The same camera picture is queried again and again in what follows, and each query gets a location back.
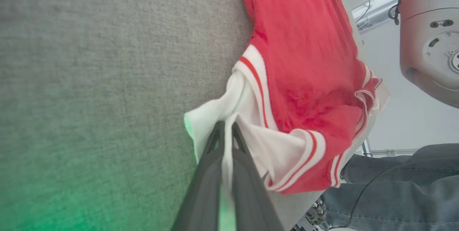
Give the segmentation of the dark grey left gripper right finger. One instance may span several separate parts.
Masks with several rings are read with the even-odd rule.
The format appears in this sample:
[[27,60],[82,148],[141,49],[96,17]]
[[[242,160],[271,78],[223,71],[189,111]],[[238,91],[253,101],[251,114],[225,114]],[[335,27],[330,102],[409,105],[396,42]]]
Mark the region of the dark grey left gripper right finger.
[[232,126],[232,137],[238,145],[232,149],[237,230],[282,231],[282,224],[237,123]]

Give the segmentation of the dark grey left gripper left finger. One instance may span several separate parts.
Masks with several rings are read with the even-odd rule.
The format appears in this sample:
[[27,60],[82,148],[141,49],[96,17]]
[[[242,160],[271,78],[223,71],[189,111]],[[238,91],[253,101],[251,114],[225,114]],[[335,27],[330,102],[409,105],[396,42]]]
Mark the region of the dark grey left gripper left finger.
[[225,123],[219,121],[206,140],[172,231],[218,230],[224,136]]

